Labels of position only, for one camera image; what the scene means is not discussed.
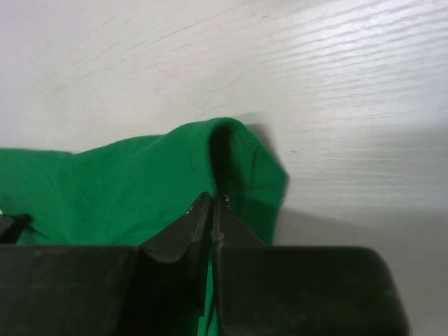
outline wood grain surface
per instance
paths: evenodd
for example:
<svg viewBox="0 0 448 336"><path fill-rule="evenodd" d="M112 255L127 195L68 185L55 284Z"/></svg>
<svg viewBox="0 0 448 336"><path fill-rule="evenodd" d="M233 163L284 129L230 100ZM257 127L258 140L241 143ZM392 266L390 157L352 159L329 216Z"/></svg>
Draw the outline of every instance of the wood grain surface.
<svg viewBox="0 0 448 336"><path fill-rule="evenodd" d="M3 0L0 46L0 146L236 117L290 175L276 241L377 249L448 335L448 2Z"/></svg>

